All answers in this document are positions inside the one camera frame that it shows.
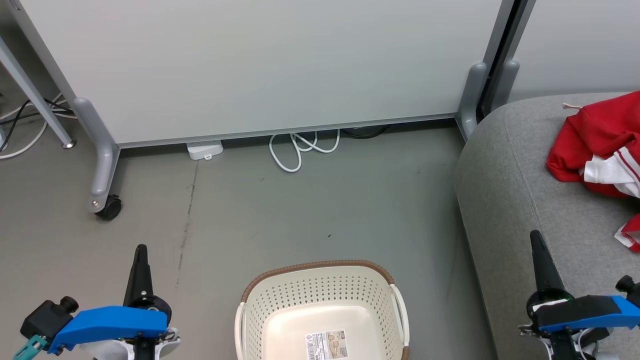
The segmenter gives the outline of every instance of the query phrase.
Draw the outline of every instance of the red jacket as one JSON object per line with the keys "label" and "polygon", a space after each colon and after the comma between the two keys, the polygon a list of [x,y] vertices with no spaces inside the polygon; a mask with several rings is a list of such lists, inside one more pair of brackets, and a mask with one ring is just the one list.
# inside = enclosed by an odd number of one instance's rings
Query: red jacket
{"label": "red jacket", "polygon": [[549,152],[547,168],[560,181],[582,181],[591,191],[626,197],[611,184],[585,183],[580,170],[593,155],[606,159],[617,153],[638,177],[639,140],[640,92],[596,102],[566,118]]}

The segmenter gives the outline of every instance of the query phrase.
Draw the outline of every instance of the white power strip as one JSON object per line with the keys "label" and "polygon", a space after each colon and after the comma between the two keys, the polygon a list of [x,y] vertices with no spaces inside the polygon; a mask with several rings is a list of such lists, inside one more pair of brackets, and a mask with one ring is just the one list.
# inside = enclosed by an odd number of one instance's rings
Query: white power strip
{"label": "white power strip", "polygon": [[220,140],[210,142],[189,142],[187,143],[187,151],[192,160],[211,160],[213,156],[218,155],[223,150]]}

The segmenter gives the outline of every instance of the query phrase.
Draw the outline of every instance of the desk leg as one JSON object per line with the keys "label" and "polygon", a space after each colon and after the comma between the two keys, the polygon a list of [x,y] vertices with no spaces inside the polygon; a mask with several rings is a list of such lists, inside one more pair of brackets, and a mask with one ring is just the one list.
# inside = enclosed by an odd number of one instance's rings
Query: desk leg
{"label": "desk leg", "polygon": [[24,69],[22,69],[2,38],[0,38],[0,63],[6,67],[15,82],[18,83],[22,91],[27,95],[27,97],[29,97],[29,100],[31,100],[42,117],[47,121],[49,127],[51,127],[56,135],[58,135],[58,138],[62,141],[62,147],[65,149],[72,148],[76,144],[76,141],[71,139],[62,125],[60,125],[60,121],[58,121],[58,118],[53,115],[51,108],[42,99],[38,89],[36,89],[35,85],[27,77]]}

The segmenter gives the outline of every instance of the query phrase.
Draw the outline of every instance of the brown basket rim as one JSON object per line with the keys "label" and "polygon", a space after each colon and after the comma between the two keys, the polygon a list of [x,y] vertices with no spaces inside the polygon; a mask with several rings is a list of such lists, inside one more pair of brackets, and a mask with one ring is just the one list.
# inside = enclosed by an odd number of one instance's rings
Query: brown basket rim
{"label": "brown basket rim", "polygon": [[244,290],[244,293],[242,294],[242,297],[240,298],[240,301],[246,302],[249,299],[249,294],[251,293],[253,288],[256,285],[258,285],[258,283],[260,283],[261,281],[269,277],[282,275],[289,272],[300,271],[300,270],[308,270],[308,269],[314,269],[314,268],[328,268],[328,267],[335,267],[335,266],[364,266],[366,268],[370,268],[377,271],[380,275],[382,275],[382,277],[385,278],[385,280],[389,283],[389,285],[394,283],[394,278],[391,277],[391,275],[382,266],[376,263],[372,263],[371,261],[366,261],[366,260],[315,261],[313,263],[304,263],[304,264],[298,264],[298,265],[292,265],[292,266],[285,266],[283,268],[270,270],[258,275],[246,287],[246,289]]}

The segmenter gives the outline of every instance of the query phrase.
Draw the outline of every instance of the basket handle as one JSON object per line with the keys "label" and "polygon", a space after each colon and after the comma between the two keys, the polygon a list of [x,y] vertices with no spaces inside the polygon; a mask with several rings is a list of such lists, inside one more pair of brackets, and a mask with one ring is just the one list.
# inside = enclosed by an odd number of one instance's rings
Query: basket handle
{"label": "basket handle", "polygon": [[234,324],[234,337],[236,339],[236,356],[238,360],[244,360],[244,347],[242,344],[242,317],[244,314],[244,302],[241,302],[236,310],[236,321]]}
{"label": "basket handle", "polygon": [[394,295],[396,296],[396,302],[398,308],[400,310],[400,319],[402,321],[402,333],[404,335],[404,345],[409,346],[409,316],[406,314],[406,306],[404,304],[404,299],[402,298],[402,294],[400,294],[400,290],[396,287],[395,284],[390,285],[394,291]]}

